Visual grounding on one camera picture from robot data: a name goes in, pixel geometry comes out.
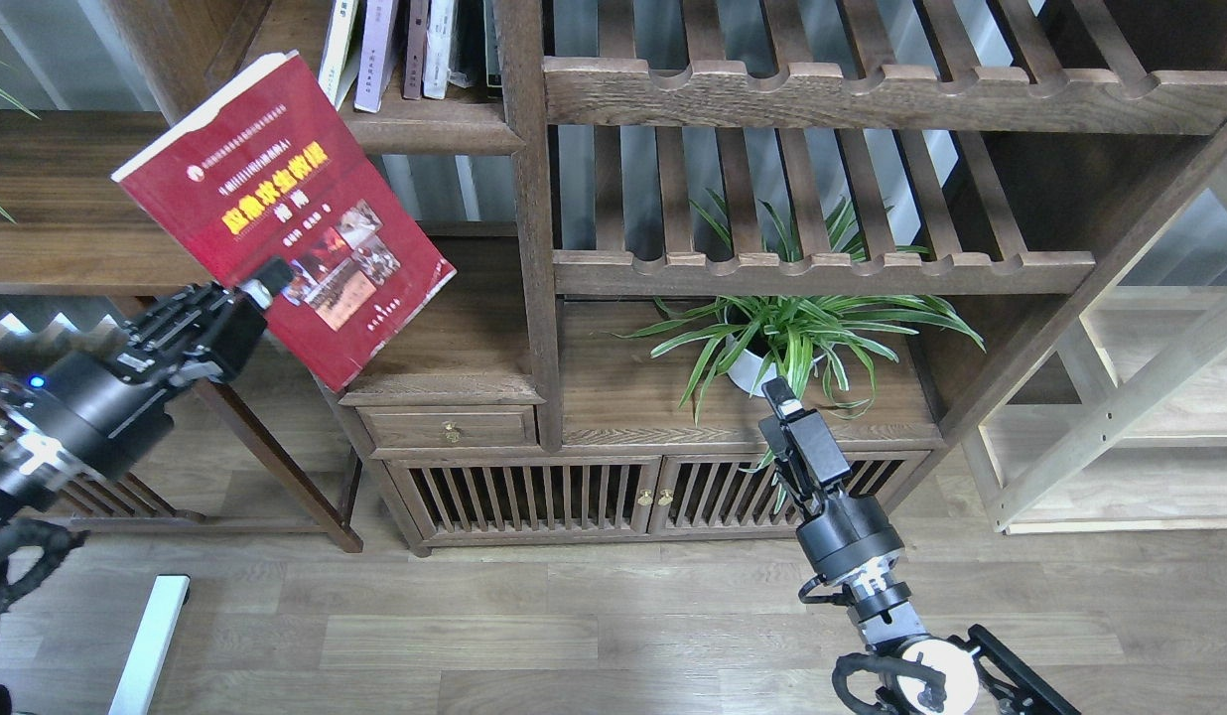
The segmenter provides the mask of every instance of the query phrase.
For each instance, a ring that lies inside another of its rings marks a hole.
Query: slatted cabinet door
[[[855,454],[848,492],[876,497],[898,488],[925,451]],[[782,498],[772,466],[755,470],[758,456],[667,456],[658,480],[649,535],[793,533],[804,521],[789,498]]]
[[[642,538],[656,456],[388,462],[426,546]]]

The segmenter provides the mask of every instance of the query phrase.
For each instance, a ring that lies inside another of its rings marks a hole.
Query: white pot
[[[728,343],[733,343],[731,336],[728,338]],[[733,367],[728,369],[728,379],[733,380],[733,384],[744,389],[746,394],[752,395],[752,397],[762,397],[763,392],[760,388],[767,381],[777,379],[777,364],[773,363],[768,365],[768,372],[763,373],[763,379],[755,381],[760,375],[760,367],[763,365],[763,356],[750,352],[750,350],[744,350],[741,354],[737,354],[736,362]]]

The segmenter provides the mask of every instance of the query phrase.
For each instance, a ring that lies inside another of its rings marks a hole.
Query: wooden shelf
[[[1058,354],[1081,405],[1007,405],[964,445],[999,529],[1227,529],[1227,289],[1109,291]]]
[[[515,238],[437,238],[455,277],[364,367],[341,405],[531,405]]]
[[[621,5],[600,6],[600,58],[545,60],[547,121],[1209,135],[1227,119],[1227,71],[1147,71],[1099,0],[1069,6],[1072,22],[1086,27],[1081,54],[1102,55],[1104,67],[1064,66],[1021,0],[994,2],[1017,66],[982,66],[953,4],[939,0],[917,4],[939,66],[901,65],[876,5],[844,0],[858,77],[814,60],[791,2],[764,7],[773,76],[751,76],[745,63],[724,58],[719,15],[708,2],[685,4],[688,66],[655,71],[636,59],[631,0]]]
[[[996,417],[975,443],[975,480],[1007,483],[1063,434],[1055,422]],[[1227,529],[1227,448],[1114,449],[1055,484],[1009,533]]]
[[[244,63],[296,49],[318,71],[328,12],[326,0],[272,0]],[[400,76],[395,70],[379,113],[353,109],[351,94],[341,108],[341,118],[369,155],[512,155],[523,147],[504,121],[502,101],[458,87],[450,87],[443,101],[405,101]]]
[[[157,113],[0,110],[0,293],[163,294],[211,280],[110,172],[168,130]]]
[[[769,415],[763,397],[746,397],[728,379],[718,379],[706,394],[699,424],[692,403],[677,408],[694,365],[696,348],[681,347],[649,357],[653,338],[626,340],[659,321],[648,302],[569,302],[562,330],[564,384],[564,444],[612,449],[652,448],[659,453],[760,451],[758,421]],[[854,421],[827,416],[831,429],[847,451],[923,451],[944,444],[935,418],[923,397],[906,345],[893,343],[899,363],[876,361],[877,402]],[[860,380],[863,368],[849,363]],[[864,397],[863,389],[850,394]],[[818,380],[809,385],[805,402],[826,405]]]
[[[898,253],[886,201],[860,130],[834,132],[866,261],[831,253],[816,173],[802,130],[777,130],[791,216],[805,259],[785,262],[763,248],[746,135],[717,130],[723,194],[735,247],[713,259],[694,245],[680,128],[658,128],[663,235],[627,249],[617,128],[595,128],[595,250],[556,250],[556,289],[567,294],[1067,294],[1094,266],[1090,253],[1027,249],[989,150],[975,132],[955,132],[958,175],[982,197],[984,221],[960,227],[936,178],[921,131],[893,132],[913,188],[928,254]]]

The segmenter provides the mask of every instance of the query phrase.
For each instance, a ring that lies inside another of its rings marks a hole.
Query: robotic hand
[[[773,416],[760,421],[760,430],[777,459],[780,484],[804,515],[795,533],[817,573],[799,590],[799,601],[847,607],[865,643],[864,655],[836,662],[832,681],[844,705],[861,715],[963,715],[983,683],[1000,715],[1077,715],[983,625],[972,625],[966,641],[928,633],[909,602],[909,586],[892,574],[904,545],[875,498],[845,492],[850,465],[825,418],[804,410],[784,379],[769,381],[763,394]],[[822,585],[839,591],[814,594]],[[982,660],[1007,679],[991,675]],[[848,678],[858,671],[880,676],[877,703],[850,693]]]
[[[128,473],[173,429],[169,400],[198,379],[226,384],[242,372],[265,331],[265,310],[291,278],[282,259],[270,259],[236,289],[187,286],[125,323],[128,343],[104,361],[71,352],[25,383],[0,374],[0,613],[83,542],[61,526],[10,518],[25,507],[45,511],[76,476]],[[43,556],[10,584],[7,558],[22,546]]]

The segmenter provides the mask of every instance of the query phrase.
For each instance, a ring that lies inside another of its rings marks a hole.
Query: book
[[[333,390],[455,275],[296,53],[261,55],[110,178],[221,285],[290,264],[269,330]]]
[[[423,96],[423,44],[428,39],[428,0],[410,0],[406,20],[406,59],[402,63],[401,97],[420,99]]]
[[[362,63],[353,108],[378,112],[383,90],[398,64],[398,5],[401,0],[367,0],[362,29]]]
[[[481,0],[455,0],[455,31],[450,33],[450,85],[464,90],[480,85],[486,74],[481,20]]]
[[[503,97],[503,70],[499,69],[499,36],[494,25],[494,0],[486,0],[483,27],[486,27],[486,94]]]
[[[455,26],[455,0],[432,0],[428,5],[428,37],[423,47],[423,96],[445,99],[450,81],[450,36]]]
[[[331,18],[326,22],[326,39],[323,42],[323,60],[318,66],[318,86],[323,94],[335,107],[340,107],[341,78],[345,76],[345,64],[350,59],[351,45],[356,33],[353,26],[358,17],[361,0],[335,0],[331,5]]]

